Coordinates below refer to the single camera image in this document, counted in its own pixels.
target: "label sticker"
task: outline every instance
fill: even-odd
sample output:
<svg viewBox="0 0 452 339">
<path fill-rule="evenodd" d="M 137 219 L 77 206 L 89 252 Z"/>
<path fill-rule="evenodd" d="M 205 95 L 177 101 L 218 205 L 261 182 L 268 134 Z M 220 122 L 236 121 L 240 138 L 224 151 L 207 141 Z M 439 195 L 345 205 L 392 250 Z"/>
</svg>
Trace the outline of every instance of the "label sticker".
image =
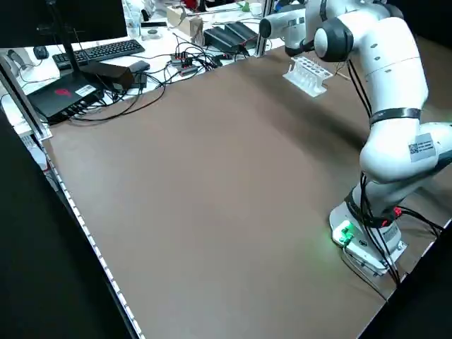
<svg viewBox="0 0 452 339">
<path fill-rule="evenodd" d="M 436 155 L 436 150 L 430 133 L 416 136 L 415 142 L 408 145 L 408 148 L 410 149 L 411 162 L 417 162 Z"/>
<path fill-rule="evenodd" d="M 391 240 L 397 233 L 397 227 L 395 225 L 392 225 L 389 230 L 387 230 L 385 233 L 383 233 L 383 239 L 385 242 L 388 242 Z"/>
<path fill-rule="evenodd" d="M 85 97 L 86 95 L 94 92 L 96 89 L 91 85 L 83 86 L 80 90 L 76 90 L 76 93 L 81 97 Z"/>
</svg>

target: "red logo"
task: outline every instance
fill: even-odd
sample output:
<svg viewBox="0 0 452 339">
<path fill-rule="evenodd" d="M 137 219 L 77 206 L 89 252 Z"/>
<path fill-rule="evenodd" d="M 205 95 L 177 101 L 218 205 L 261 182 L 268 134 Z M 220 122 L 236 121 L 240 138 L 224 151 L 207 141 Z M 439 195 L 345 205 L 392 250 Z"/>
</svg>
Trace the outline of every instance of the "red logo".
<svg viewBox="0 0 452 339">
<path fill-rule="evenodd" d="M 56 95 L 65 95 L 65 96 L 67 96 L 67 97 L 71 97 L 72 96 L 72 94 L 71 94 L 71 92 L 69 92 L 67 89 L 65 89 L 65 88 L 60 88 L 60 89 L 58 89 L 58 90 L 55 90 L 55 94 Z"/>
</svg>

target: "monitor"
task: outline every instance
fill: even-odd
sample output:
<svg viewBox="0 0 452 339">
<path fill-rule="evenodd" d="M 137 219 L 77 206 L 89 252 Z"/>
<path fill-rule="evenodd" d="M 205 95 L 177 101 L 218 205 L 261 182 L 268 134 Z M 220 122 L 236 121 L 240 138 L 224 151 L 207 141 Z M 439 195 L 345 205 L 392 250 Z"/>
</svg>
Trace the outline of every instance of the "monitor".
<svg viewBox="0 0 452 339">
<path fill-rule="evenodd" d="M 0 48 L 61 44 L 46 0 L 12 0 L 0 4 Z M 72 43 L 127 36 L 121 0 L 58 0 L 56 8 Z"/>
</svg>

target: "green light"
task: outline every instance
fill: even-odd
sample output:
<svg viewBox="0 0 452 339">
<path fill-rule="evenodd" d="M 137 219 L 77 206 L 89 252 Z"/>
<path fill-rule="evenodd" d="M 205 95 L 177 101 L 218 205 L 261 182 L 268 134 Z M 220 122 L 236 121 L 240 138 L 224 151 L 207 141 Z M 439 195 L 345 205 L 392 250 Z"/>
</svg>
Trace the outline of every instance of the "green light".
<svg viewBox="0 0 452 339">
<path fill-rule="evenodd" d="M 350 221 L 343 222 L 343 228 L 341 229 L 342 237 L 339 239 L 340 242 L 343 244 L 349 244 L 354 235 L 353 232 L 355 231 L 355 226 Z"/>
</svg>

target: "white robotic arm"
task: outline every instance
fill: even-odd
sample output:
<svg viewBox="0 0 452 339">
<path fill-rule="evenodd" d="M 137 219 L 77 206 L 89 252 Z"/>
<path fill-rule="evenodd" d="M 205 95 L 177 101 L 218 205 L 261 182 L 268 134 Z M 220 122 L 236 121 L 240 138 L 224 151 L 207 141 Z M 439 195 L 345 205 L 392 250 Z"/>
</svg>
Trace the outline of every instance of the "white robotic arm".
<svg viewBox="0 0 452 339">
<path fill-rule="evenodd" d="M 369 178 L 366 195 L 392 262 L 406 244 L 396 221 L 385 215 L 408 194 L 452 162 L 452 126 L 421 124 L 427 83 L 415 40 L 400 11 L 385 4 L 358 1 L 309 0 L 306 9 L 307 40 L 315 28 L 314 49 L 324 61 L 360 63 L 371 101 L 371 131 L 360 164 Z M 344 246 L 343 230 L 355 226 L 347 245 L 355 258 L 382 274 L 387 271 L 359 215 L 361 184 L 330 215 L 333 240 Z"/>
<path fill-rule="evenodd" d="M 304 5 L 288 5 L 275 14 L 270 14 L 259 23 L 259 33 L 266 39 L 284 39 L 285 52 L 290 57 L 301 54 L 306 36 Z"/>
</svg>

